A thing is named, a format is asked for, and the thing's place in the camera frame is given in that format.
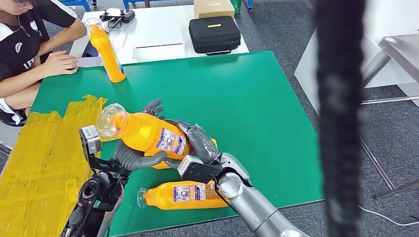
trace case handle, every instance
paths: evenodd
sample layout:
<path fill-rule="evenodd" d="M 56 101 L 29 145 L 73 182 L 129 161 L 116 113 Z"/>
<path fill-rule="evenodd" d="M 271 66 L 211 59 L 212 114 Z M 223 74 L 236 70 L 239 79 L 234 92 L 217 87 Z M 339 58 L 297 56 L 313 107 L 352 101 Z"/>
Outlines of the case handle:
<path fill-rule="evenodd" d="M 214 52 L 214 53 L 205 53 L 207 56 L 214 56 L 214 55 L 223 55 L 223 54 L 229 54 L 231 53 L 231 49 L 230 50 L 226 50 L 226 51 L 220 51 L 220 52 Z"/>

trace black carrying case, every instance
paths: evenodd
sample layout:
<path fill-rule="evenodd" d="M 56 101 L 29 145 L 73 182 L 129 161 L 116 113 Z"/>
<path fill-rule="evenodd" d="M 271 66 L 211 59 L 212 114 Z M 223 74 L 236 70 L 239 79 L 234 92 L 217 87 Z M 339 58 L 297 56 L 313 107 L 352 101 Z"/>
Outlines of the black carrying case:
<path fill-rule="evenodd" d="M 240 31 L 231 16 L 192 19 L 189 35 L 196 53 L 230 53 L 240 45 Z"/>

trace bottle label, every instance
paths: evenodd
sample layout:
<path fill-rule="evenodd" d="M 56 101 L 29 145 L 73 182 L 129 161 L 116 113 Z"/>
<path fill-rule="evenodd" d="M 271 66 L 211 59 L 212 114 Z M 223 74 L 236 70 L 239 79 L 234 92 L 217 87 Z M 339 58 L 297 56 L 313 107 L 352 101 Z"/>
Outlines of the bottle label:
<path fill-rule="evenodd" d="M 215 192 L 214 183 L 188 186 L 176 186 L 173 188 L 173 201 L 203 201 L 220 198 Z"/>
<path fill-rule="evenodd" d="M 97 54 L 99 55 L 99 58 L 100 58 L 100 60 L 101 60 L 101 61 L 102 61 L 102 63 L 103 63 L 103 67 L 105 68 L 106 74 L 108 74 L 108 77 L 109 77 L 109 78 L 111 78 L 111 75 L 109 74 L 109 71 L 108 71 L 108 69 L 107 69 L 107 68 L 106 68 L 106 66 L 105 66 L 105 61 L 103 61 L 102 54 L 100 54 L 99 50 L 97 51 Z M 121 73 L 122 73 L 122 74 L 124 74 L 124 73 L 125 73 L 125 71 L 124 71 L 124 69 L 122 68 L 122 64 L 119 62 L 118 57 L 117 57 L 117 55 L 116 55 L 116 53 L 115 53 L 115 52 L 114 52 L 114 56 L 115 56 L 115 61 L 116 61 L 117 65 L 118 65 L 119 70 L 121 71 Z"/>
<path fill-rule="evenodd" d="M 156 148 L 181 155 L 185 150 L 185 145 L 185 136 L 176 135 L 174 132 L 163 128 Z"/>

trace white cord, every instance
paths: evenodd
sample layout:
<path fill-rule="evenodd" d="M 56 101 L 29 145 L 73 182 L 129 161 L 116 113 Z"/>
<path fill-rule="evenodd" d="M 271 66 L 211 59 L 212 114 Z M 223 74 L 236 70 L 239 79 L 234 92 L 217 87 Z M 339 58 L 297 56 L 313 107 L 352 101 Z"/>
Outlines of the white cord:
<path fill-rule="evenodd" d="M 411 225 L 416 225 L 416 224 L 419 224 L 419 221 L 417 221 L 417 222 L 412 222 L 412 223 L 407 223 L 407 224 L 400 224 L 400 223 L 397 223 L 397 222 L 395 222 L 395 221 L 391 220 L 390 218 L 388 218 L 388 217 L 386 217 L 386 216 L 384 216 L 384 215 L 381 215 L 381 214 L 379 214 L 379 213 L 376 213 L 376 212 L 373 212 L 373 211 L 367 210 L 367 209 L 365 209 L 365 208 L 363 208 L 363 207 L 361 207 L 361 206 L 358 206 L 358 207 L 359 207 L 360 209 L 362 209 L 362 210 L 366 211 L 366 212 L 369 212 L 369 213 L 372 213 L 372 214 L 378 215 L 378 216 L 380 216 L 380 217 L 384 217 L 385 219 L 387 219 L 387 220 L 389 220 L 389 221 L 393 222 L 394 224 L 396 224 L 396 225 L 398 225 L 398 226 L 411 226 Z"/>
<path fill-rule="evenodd" d="M 111 19 L 107 20 L 107 21 L 103 21 L 103 23 L 108 22 L 108 21 L 113 21 L 115 20 L 115 17 L 112 17 Z"/>

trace robotic arm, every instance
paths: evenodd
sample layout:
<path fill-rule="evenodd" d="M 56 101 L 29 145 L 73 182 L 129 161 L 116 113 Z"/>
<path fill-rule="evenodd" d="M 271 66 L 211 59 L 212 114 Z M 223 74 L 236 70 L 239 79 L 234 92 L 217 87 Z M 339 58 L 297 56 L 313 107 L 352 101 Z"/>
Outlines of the robotic arm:
<path fill-rule="evenodd" d="M 180 121 L 176 124 L 187 134 L 197 156 L 186 156 L 181 163 L 172 162 L 166 156 L 146 158 L 148 161 L 143 162 L 142 154 L 121 144 L 109 161 L 96 158 L 94 154 L 101 151 L 99 134 L 94 126 L 81 128 L 84 155 L 94 174 L 83 184 L 60 237 L 105 237 L 109 234 L 112 220 L 124 200 L 130 169 L 152 166 L 165 158 L 184 180 L 202 183 L 214 180 L 221 195 L 217 193 L 227 199 L 225 201 L 256 236 L 308 237 L 251 185 L 249 173 L 234 156 L 218 152 L 201 127 Z"/>
<path fill-rule="evenodd" d="M 182 179 L 202 183 L 214 180 L 220 197 L 227 199 L 257 237 L 308 237 L 253 187 L 249 173 L 233 155 L 218 152 L 201 127 L 184 122 L 178 126 L 188 136 L 197 155 L 186 156 L 177 168 Z"/>

